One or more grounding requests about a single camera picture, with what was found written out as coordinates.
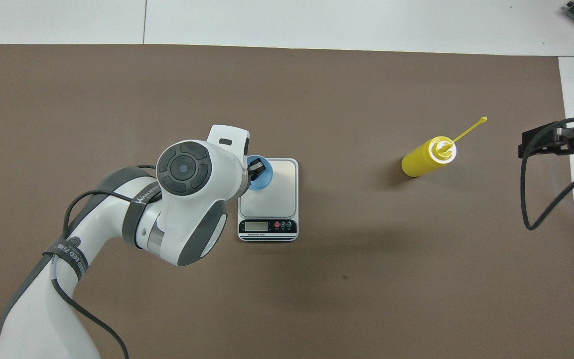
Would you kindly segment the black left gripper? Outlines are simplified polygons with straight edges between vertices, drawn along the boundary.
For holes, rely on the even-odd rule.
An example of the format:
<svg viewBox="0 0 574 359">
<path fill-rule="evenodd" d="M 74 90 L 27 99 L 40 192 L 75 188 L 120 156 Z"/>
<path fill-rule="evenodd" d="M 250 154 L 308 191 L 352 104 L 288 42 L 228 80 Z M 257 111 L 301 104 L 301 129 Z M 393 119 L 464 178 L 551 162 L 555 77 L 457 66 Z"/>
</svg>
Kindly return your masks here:
<svg viewBox="0 0 574 359">
<path fill-rule="evenodd" d="M 256 181 L 264 172 L 264 164 L 262 159 L 253 159 L 247 168 L 247 180 L 244 187 L 244 192 L 249 190 L 252 181 Z"/>
</svg>

